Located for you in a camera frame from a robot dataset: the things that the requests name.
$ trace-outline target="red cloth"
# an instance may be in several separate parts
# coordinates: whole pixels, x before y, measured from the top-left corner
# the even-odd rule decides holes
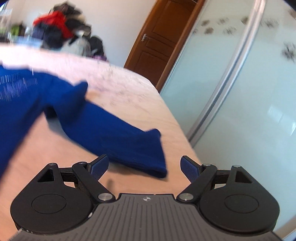
[[[54,11],[51,14],[41,16],[37,18],[34,22],[33,25],[36,26],[39,23],[45,23],[47,25],[53,25],[58,27],[63,34],[63,37],[65,39],[69,39],[74,37],[74,34],[67,28],[65,25],[66,22],[66,17],[62,14],[60,11]]]

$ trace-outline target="pile of clothes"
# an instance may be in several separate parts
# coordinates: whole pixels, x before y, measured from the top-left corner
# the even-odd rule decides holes
[[[85,24],[82,12],[68,2],[54,6],[33,25],[32,37],[43,40],[44,48],[107,60],[102,40],[91,36],[91,25]]]

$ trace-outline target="metal screw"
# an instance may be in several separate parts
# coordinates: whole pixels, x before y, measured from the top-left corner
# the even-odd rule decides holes
[[[113,198],[113,195],[110,193],[101,193],[98,198],[102,201],[109,201]]]
[[[194,196],[190,193],[181,193],[179,195],[179,198],[184,201],[190,201],[194,198]]]

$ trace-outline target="door frame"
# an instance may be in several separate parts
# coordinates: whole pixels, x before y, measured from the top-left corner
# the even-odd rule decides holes
[[[156,13],[156,11],[157,11],[157,9],[160,6],[162,1],[164,1],[164,0],[157,0],[156,3],[154,4],[151,12],[149,13],[147,19],[145,20],[145,23],[144,23],[141,31],[139,32],[139,34],[138,34],[138,36],[136,38],[135,43],[133,44],[133,47],[132,47],[132,49],[131,49],[131,51],[130,51],[130,53],[128,55],[126,63],[124,64],[124,68],[128,69],[128,67],[130,65],[130,62],[131,62],[131,60],[133,58],[133,55],[134,55],[134,53],[136,51],[136,48],[137,48],[138,44],[141,43],[141,40],[142,40],[143,35],[145,34],[146,28],[150,24],[151,20],[153,19],[154,15],[155,15],[155,13]],[[182,32],[182,34],[181,34],[181,36],[180,36],[180,38],[179,38],[179,40],[178,40],[178,42],[177,42],[177,44],[175,46],[170,58],[169,58],[166,66],[165,66],[165,69],[163,70],[163,73],[161,74],[161,76],[160,76],[160,78],[159,78],[159,80],[157,82],[157,85],[156,85],[155,88],[158,90],[158,92],[160,92],[160,90],[163,87],[166,79],[168,78],[168,76],[170,74],[170,71],[172,70],[172,68],[173,68],[173,66],[175,64],[175,62],[176,62],[176,60],[177,60],[177,58],[179,56],[179,53],[181,52],[182,47],[183,47],[185,41],[187,40],[187,38],[188,38],[188,36],[189,36],[189,34],[191,32],[191,29],[192,29],[198,15],[199,15],[199,13],[200,13],[205,1],[206,0],[198,0],[197,1],[197,3],[195,5],[189,19],[188,19],[188,21],[187,21],[187,23],[186,23],[186,25],[185,25],[185,27],[183,29],[183,32]]]

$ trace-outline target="gray ribbed plate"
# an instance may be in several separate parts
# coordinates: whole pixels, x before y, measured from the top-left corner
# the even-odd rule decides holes
[[[223,233],[203,220],[195,206],[169,194],[122,194],[100,204],[81,226],[55,235],[20,230],[11,241],[279,241],[272,232],[255,237]]]

